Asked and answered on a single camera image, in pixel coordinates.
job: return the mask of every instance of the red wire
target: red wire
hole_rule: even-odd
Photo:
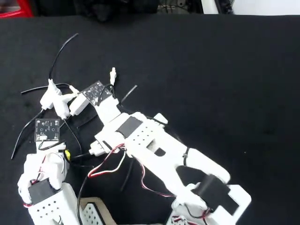
[[[92,169],[92,170],[89,172],[88,177],[89,177],[89,178],[92,178],[92,177],[95,177],[95,176],[100,176],[100,175],[106,174],[106,172],[101,173],[101,174],[94,174],[94,172],[102,166],[102,164],[110,157],[111,154],[113,154],[114,151],[116,151],[118,148],[120,148],[120,147],[122,147],[122,146],[124,146],[124,143],[119,144],[119,145],[117,145],[116,147],[114,147],[114,148],[111,150],[111,152],[108,153],[108,155],[105,157],[105,159],[103,160],[103,162],[102,162],[100,165],[98,165],[97,167],[95,167],[94,169]]]

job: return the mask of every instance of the wire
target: wire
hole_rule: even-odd
[[[70,132],[72,133],[72,135],[74,136],[74,138],[76,139],[76,141],[77,141],[77,143],[78,143],[78,145],[79,145],[80,154],[83,154],[83,149],[82,149],[82,147],[81,147],[81,144],[80,144],[80,142],[79,142],[79,140],[78,140],[76,134],[73,132],[72,128],[67,124],[67,121],[64,120],[64,122],[65,122],[66,126],[68,127],[68,129],[70,130]]]
[[[71,158],[71,161],[76,161],[79,158],[81,159],[81,158],[85,158],[87,156],[91,156],[91,154],[89,152],[87,152],[87,153],[84,153],[84,154],[81,154],[81,155],[78,155],[78,156],[74,156],[74,157]]]
[[[66,142],[66,140],[62,140],[62,141],[60,141],[60,142],[57,142],[57,143],[55,143],[55,144],[52,144],[52,145],[50,145],[50,146],[47,146],[47,147],[42,148],[42,145],[43,145],[44,142],[45,142],[45,141],[43,140],[43,141],[39,144],[38,150],[41,150],[41,151],[48,150],[48,149],[50,149],[50,148],[53,148],[53,147],[55,147],[55,146],[58,146],[58,145],[60,145],[60,144],[62,144],[62,143],[64,143],[64,142]]]
[[[88,177],[89,177],[89,174],[87,174],[86,177],[84,178],[84,180],[82,182],[82,185],[80,187],[79,193],[78,193],[78,198],[77,198],[77,217],[78,217],[78,221],[79,221],[80,225],[83,225],[83,222],[80,218],[80,210],[79,210],[79,208],[80,208],[80,199],[81,199],[81,195],[83,193],[83,187],[86,184],[86,181],[88,180]]]
[[[68,86],[69,87],[70,84],[68,84],[68,83],[58,83],[58,84],[56,84],[56,86]],[[30,88],[28,90],[21,91],[21,95],[27,94],[27,93],[35,91],[35,90],[46,89],[46,88],[48,88],[48,85],[47,86],[36,87],[36,88]]]
[[[120,167],[121,167],[121,165],[122,165],[124,159],[125,159],[125,156],[126,156],[126,152],[124,151],[123,157],[122,157],[121,161],[119,162],[119,165],[118,165],[115,169],[113,169],[113,170],[104,170],[104,171],[101,171],[101,172],[93,173],[93,174],[91,174],[91,175],[89,176],[89,178],[101,176],[101,175],[103,175],[103,174],[105,174],[105,173],[113,173],[113,172],[118,171],[118,170],[120,169]]]
[[[105,159],[103,160],[103,162],[102,162],[100,165],[98,165],[97,167],[95,167],[94,169],[92,169],[91,171],[89,171],[88,177],[91,178],[91,177],[93,177],[95,174],[97,174],[97,173],[95,173],[95,174],[93,174],[93,173],[94,173],[97,169],[99,169],[99,168],[102,166],[102,164],[110,157],[111,154],[113,154],[114,151],[116,151],[119,147],[122,147],[122,146],[124,146],[123,143],[117,145],[116,147],[114,147],[114,148],[108,153],[108,155],[105,157]]]
[[[125,178],[125,180],[124,180],[124,182],[123,182],[123,184],[122,184],[122,186],[121,186],[121,188],[120,188],[120,192],[123,192],[123,191],[124,191],[125,186],[126,186],[127,183],[128,183],[129,177],[130,177],[130,175],[131,175],[131,173],[132,173],[132,170],[133,170],[133,163],[134,163],[134,162],[135,162],[135,159],[132,158],[132,159],[131,159],[131,162],[130,162],[130,165],[129,165],[129,168],[128,168],[128,171],[127,171],[127,174],[126,174],[126,178]]]
[[[122,104],[126,98],[137,88],[137,85],[135,85],[132,89],[130,89],[130,91],[122,98],[122,100],[120,101],[120,104]]]
[[[49,71],[49,79],[52,79],[52,72],[53,72],[53,68],[55,66],[55,63],[60,55],[60,53],[62,52],[62,50],[64,49],[64,47],[66,46],[67,43],[69,43],[69,41],[71,41],[73,38],[75,38],[76,36],[78,35],[78,33],[74,34],[72,37],[70,37],[67,41],[65,41],[65,43],[61,46],[60,50],[58,51],[57,55],[55,56],[54,58],[54,61],[53,61],[53,64],[50,68],[50,71]]]
[[[99,94],[98,100],[97,100],[97,106],[99,106],[100,103],[101,103],[101,97],[102,97],[104,91],[105,91],[106,89],[108,89],[109,87],[111,88],[112,96],[115,98],[115,93],[114,93],[114,87],[113,87],[113,85],[110,84],[110,83],[109,83],[109,84],[106,84],[106,85],[104,85],[103,89],[100,91],[100,94]]]
[[[14,147],[14,150],[13,150],[13,153],[11,155],[11,158],[10,159],[13,159],[15,154],[16,154],[16,150],[17,150],[17,146],[18,146],[18,143],[19,143],[19,140],[21,138],[21,135],[23,133],[23,131],[26,129],[26,127],[28,127],[37,117],[39,117],[42,113],[44,112],[44,110],[42,109],[36,116],[34,116],[28,123],[25,124],[25,126],[22,128],[21,132],[19,133],[19,136],[15,142],[15,147]]]
[[[154,191],[154,190],[148,188],[148,187],[144,184],[144,181],[143,181],[144,178],[145,178],[145,174],[146,174],[145,166],[144,166],[138,159],[136,159],[136,160],[140,163],[140,166],[141,166],[141,168],[142,168],[142,178],[141,178],[141,185],[142,185],[142,188],[144,188],[144,189],[146,189],[146,190],[148,190],[148,191],[152,191],[152,192],[154,192],[154,193],[156,193],[156,194],[158,194],[158,195],[160,195],[160,196],[163,196],[163,197],[174,197],[173,194],[163,194],[163,193],[161,193],[161,192]]]
[[[80,167],[80,168],[91,168],[91,167],[94,168],[93,165],[80,165],[80,164],[76,164],[76,163],[74,163],[74,162],[68,160],[68,157],[67,157],[65,151],[63,151],[63,154],[64,154],[64,157],[65,157],[66,161],[67,161],[71,166]]]

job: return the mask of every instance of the table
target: table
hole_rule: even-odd
[[[3,224],[31,224],[17,192],[26,154],[35,151],[27,130],[13,161],[10,155],[24,126],[40,110],[43,91],[20,91],[46,85],[53,58],[71,35],[55,68],[56,83],[84,89],[109,82],[116,67],[116,93],[124,105],[150,116],[161,112],[190,147],[197,148],[231,174],[252,196],[239,225],[295,224],[299,170],[300,17],[228,15],[120,16],[99,24],[77,16],[0,20],[0,168]],[[48,111],[45,117],[55,114]],[[72,118],[72,127],[94,115],[92,107]],[[86,150],[102,125],[98,119],[77,131]],[[61,131],[71,153],[78,147]],[[104,167],[113,168],[120,156]],[[123,193],[127,158],[117,173],[91,180],[83,196],[99,196],[117,224],[163,223],[172,199],[141,188],[141,170]],[[86,171],[73,168],[67,180],[76,193]],[[179,169],[185,184],[203,174]],[[145,183],[165,192],[146,172]]]

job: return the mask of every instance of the white wire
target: white wire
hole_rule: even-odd
[[[113,172],[116,172],[122,165],[124,159],[125,159],[125,156],[126,156],[126,152],[124,151],[124,154],[123,154],[123,157],[121,159],[121,161],[119,162],[119,165],[113,169],[113,170],[104,170],[104,171],[101,171],[101,172],[97,172],[97,173],[93,173],[92,175],[90,175],[90,177],[95,177],[95,176],[99,176],[99,175],[102,175],[104,173],[113,173]]]

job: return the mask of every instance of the red object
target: red object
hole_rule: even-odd
[[[33,17],[30,4],[28,0],[17,0],[20,9],[14,12],[1,13],[0,18],[10,18],[10,17]]]

